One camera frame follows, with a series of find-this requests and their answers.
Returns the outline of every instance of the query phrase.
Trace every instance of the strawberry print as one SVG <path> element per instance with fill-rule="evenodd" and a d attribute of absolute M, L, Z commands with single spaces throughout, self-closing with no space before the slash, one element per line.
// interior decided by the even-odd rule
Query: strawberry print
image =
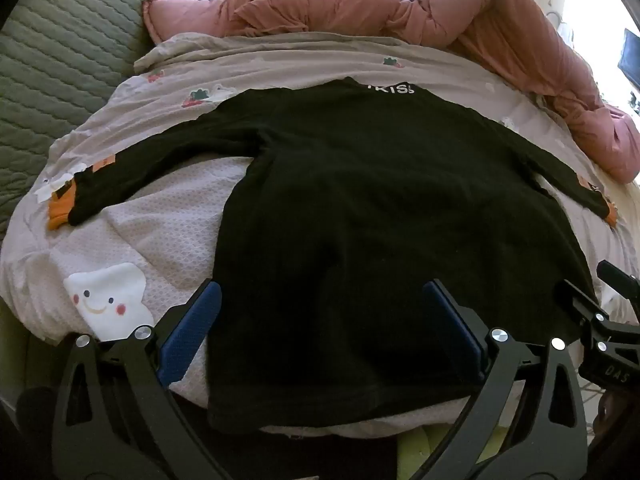
<path fill-rule="evenodd" d="M 389 65 L 389 66 L 395 66 L 396 68 L 404 68 L 404 65 L 398 63 L 398 60 L 394 59 L 392 57 L 385 57 L 385 59 L 383 60 L 382 64 Z"/>
<path fill-rule="evenodd" d="M 197 90 L 194 90 L 193 92 L 191 92 L 189 97 L 185 99 L 185 101 L 182 103 L 182 108 L 188 108 L 190 106 L 200 105 L 204 102 L 204 99 L 208 99 L 208 98 L 209 98 L 209 91 L 203 88 L 198 88 Z"/>
<path fill-rule="evenodd" d="M 157 81 L 161 77 L 164 77 L 164 70 L 155 69 L 146 76 L 146 80 L 152 83 L 153 81 Z"/>

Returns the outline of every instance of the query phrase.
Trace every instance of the cartoon tooth print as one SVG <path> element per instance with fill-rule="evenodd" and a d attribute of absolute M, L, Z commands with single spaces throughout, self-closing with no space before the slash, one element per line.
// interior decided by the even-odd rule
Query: cartoon tooth print
<path fill-rule="evenodd" d="M 394 59 L 392 57 L 385 57 L 385 59 L 383 60 L 382 64 L 389 65 L 389 66 L 395 66 L 396 68 L 404 68 L 404 65 L 398 63 L 398 60 Z"/>
<path fill-rule="evenodd" d="M 151 312 L 142 304 L 144 272 L 132 263 L 76 272 L 63 284 L 100 341 L 124 339 L 140 325 L 155 325 Z"/>
<path fill-rule="evenodd" d="M 149 72 L 149 74 L 146 76 L 146 80 L 152 83 L 153 81 L 157 81 L 161 77 L 164 77 L 164 70 L 156 68 L 155 70 Z"/>
<path fill-rule="evenodd" d="M 209 99 L 209 90 L 198 88 L 197 90 L 191 92 L 189 97 L 187 97 L 187 99 L 182 103 L 182 108 L 201 105 L 205 99 Z"/>

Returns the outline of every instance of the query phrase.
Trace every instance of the pink blanket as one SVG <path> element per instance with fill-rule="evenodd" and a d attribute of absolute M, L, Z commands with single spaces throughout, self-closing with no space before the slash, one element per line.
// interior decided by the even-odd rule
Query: pink blanket
<path fill-rule="evenodd" d="M 547 96 L 576 144 L 618 182 L 631 182 L 640 171 L 631 118 L 602 102 L 588 65 L 534 0 L 146 0 L 143 12 L 156 43 L 179 32 L 310 30 L 447 48 L 523 92 Z"/>

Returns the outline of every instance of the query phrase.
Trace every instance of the shirt sleeve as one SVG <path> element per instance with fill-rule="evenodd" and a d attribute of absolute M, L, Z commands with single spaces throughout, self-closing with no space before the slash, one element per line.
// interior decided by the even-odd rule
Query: shirt sleeve
<path fill-rule="evenodd" d="M 258 131 L 271 115 L 269 103 L 277 90 L 242 92 L 193 121 L 176 124 L 76 173 L 53 193 L 47 227 L 81 224 L 195 155 L 256 156 L 262 143 Z"/>
<path fill-rule="evenodd" d="M 529 142 L 502 124 L 489 119 L 485 120 L 491 123 L 492 130 L 510 145 L 527 171 L 540 174 L 556 189 L 581 206 L 593 211 L 610 226 L 615 227 L 616 207 L 586 178 L 575 173 L 568 165 L 547 150 Z"/>

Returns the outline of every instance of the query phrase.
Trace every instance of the quilted gray pad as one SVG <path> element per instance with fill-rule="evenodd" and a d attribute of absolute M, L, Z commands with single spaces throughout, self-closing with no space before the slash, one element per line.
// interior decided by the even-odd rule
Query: quilted gray pad
<path fill-rule="evenodd" d="M 153 46 L 142 0 L 20 0 L 0 31 L 0 242 L 53 140 L 84 123 Z"/>

